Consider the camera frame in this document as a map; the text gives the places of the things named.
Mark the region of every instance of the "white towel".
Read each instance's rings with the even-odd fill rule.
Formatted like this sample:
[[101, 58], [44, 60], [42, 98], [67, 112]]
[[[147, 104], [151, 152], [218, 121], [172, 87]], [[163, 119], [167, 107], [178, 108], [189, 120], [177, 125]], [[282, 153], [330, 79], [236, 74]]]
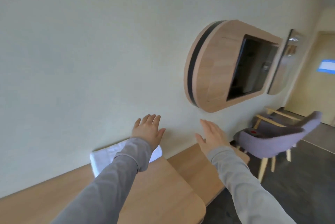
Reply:
[[[105, 167], [107, 167], [109, 164], [112, 163], [115, 154], [123, 149], [123, 147], [126, 145], [127, 140], [124, 140], [115, 145], [90, 153], [91, 166], [94, 177], [97, 177]], [[158, 146], [151, 154], [149, 163], [153, 162], [154, 160], [158, 159], [161, 156], [162, 156], [162, 149], [161, 146]]]

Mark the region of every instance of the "gray sleeve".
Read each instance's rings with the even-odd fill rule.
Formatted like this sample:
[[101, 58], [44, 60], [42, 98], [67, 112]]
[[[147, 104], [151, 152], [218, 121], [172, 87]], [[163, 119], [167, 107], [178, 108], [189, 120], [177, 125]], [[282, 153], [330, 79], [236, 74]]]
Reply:
[[231, 147], [218, 147], [210, 151], [207, 158], [231, 193], [236, 213], [243, 224], [295, 223]]
[[135, 176], [148, 168], [151, 154], [146, 141], [129, 139], [113, 162], [52, 223], [117, 223]]

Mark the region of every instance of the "door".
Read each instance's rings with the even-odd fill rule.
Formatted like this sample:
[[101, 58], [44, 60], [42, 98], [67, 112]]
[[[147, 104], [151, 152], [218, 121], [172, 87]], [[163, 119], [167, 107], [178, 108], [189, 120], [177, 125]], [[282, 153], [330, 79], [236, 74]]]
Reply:
[[335, 74], [318, 72], [323, 60], [335, 60], [335, 34], [322, 34], [306, 61], [285, 110], [308, 116], [323, 113], [321, 122], [335, 126]]

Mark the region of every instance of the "floor line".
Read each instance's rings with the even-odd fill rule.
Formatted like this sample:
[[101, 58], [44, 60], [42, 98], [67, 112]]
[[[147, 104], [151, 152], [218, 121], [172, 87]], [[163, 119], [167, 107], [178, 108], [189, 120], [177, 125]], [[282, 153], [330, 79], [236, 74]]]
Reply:
[[307, 142], [307, 143], [310, 143], [311, 145], [313, 145], [313, 146], [316, 146], [316, 147], [319, 147], [319, 148], [321, 148], [321, 149], [323, 149], [323, 150], [326, 150], [327, 152], [330, 152], [330, 153], [332, 153], [332, 154], [335, 154], [335, 153], [333, 153], [333, 152], [331, 152], [331, 151], [329, 151], [329, 150], [327, 150], [327, 149], [325, 149], [325, 148], [323, 148], [323, 147], [321, 147], [321, 146], [317, 146], [317, 145], [315, 145], [315, 144], [313, 144], [313, 143], [311, 143], [311, 142], [308, 142], [308, 141], [306, 141], [306, 140], [304, 140], [304, 139], [302, 139], [303, 141], [305, 141], [305, 142]]

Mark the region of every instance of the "television screen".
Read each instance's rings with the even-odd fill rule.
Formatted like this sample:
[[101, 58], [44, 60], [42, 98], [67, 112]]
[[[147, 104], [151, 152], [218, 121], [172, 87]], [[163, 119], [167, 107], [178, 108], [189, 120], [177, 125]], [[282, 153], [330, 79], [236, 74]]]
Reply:
[[278, 46], [245, 35], [227, 100], [262, 90]]

